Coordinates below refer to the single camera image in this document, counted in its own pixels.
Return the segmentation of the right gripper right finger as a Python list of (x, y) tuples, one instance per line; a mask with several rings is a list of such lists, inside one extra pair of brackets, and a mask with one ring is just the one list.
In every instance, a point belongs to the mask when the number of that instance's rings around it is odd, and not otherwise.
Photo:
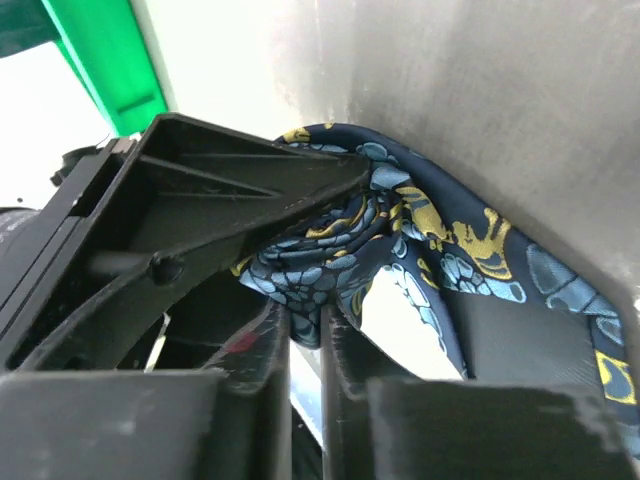
[(328, 479), (634, 479), (611, 415), (574, 387), (427, 381), (334, 305), (321, 313)]

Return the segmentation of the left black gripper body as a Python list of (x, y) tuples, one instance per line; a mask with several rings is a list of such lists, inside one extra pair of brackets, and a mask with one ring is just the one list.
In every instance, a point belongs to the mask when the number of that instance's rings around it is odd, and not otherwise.
[(135, 316), (135, 149), (82, 158), (39, 212), (1, 223), (4, 330), (124, 328)]

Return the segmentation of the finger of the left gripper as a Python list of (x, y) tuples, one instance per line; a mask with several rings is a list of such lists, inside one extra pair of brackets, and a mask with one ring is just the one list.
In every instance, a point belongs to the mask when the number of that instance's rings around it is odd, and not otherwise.
[(211, 276), (364, 189), (367, 159), (304, 150), (179, 114), (135, 149), (135, 316), (124, 328), (4, 330), (5, 370), (111, 369)]

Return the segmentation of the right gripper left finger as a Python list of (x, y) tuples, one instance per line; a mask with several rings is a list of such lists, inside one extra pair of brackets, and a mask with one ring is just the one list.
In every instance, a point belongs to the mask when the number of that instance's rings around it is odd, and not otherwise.
[(267, 303), (199, 370), (1, 380), (5, 479), (288, 479), (288, 321)]

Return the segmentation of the blue floral tie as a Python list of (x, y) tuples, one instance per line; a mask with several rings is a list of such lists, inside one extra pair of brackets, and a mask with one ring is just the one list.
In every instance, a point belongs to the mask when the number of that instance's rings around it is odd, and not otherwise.
[(638, 455), (639, 408), (622, 326), (603, 295), (435, 163), (379, 132), (325, 123), (292, 130), (281, 142), (356, 154), (372, 166), (364, 193), (233, 268), (243, 285), (291, 311), (296, 342), (319, 347), (320, 310), (330, 297), (359, 323), (380, 270), (393, 275), (460, 373), (467, 366), (444, 290), (583, 314), (605, 400), (629, 453)]

